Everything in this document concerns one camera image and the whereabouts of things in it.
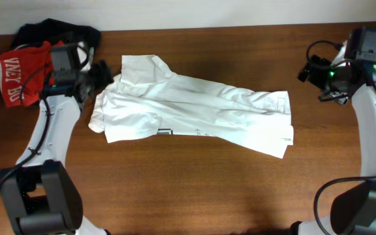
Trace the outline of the white printed t-shirt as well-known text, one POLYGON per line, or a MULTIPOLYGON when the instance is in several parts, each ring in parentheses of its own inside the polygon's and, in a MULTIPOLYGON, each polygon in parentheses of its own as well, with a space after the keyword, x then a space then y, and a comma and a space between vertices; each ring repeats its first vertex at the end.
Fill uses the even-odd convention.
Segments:
POLYGON ((125 55, 95 100, 89 128, 107 142, 213 136, 282 158, 293 144, 287 91, 253 91, 177 74, 157 55, 125 55))

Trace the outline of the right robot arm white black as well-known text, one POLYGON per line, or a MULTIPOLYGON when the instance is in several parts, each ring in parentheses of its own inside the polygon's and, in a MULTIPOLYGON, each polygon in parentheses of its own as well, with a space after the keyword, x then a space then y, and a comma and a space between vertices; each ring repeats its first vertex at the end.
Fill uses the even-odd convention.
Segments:
POLYGON ((297 221, 291 234, 376 234, 376 29, 352 30, 329 61, 306 54, 301 82, 320 89, 319 101, 351 102, 360 138, 360 175, 331 180, 313 201, 314 220, 297 221))

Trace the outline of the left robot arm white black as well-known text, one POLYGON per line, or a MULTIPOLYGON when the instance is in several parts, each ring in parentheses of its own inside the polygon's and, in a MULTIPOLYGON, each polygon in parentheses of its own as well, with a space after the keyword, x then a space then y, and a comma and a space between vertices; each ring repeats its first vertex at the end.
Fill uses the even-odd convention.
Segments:
POLYGON ((112 81, 84 42, 25 46, 0 59, 7 104, 39 105, 31 139, 16 164, 0 170, 0 196, 15 234, 104 234, 84 216, 65 168, 71 134, 88 98, 112 81))

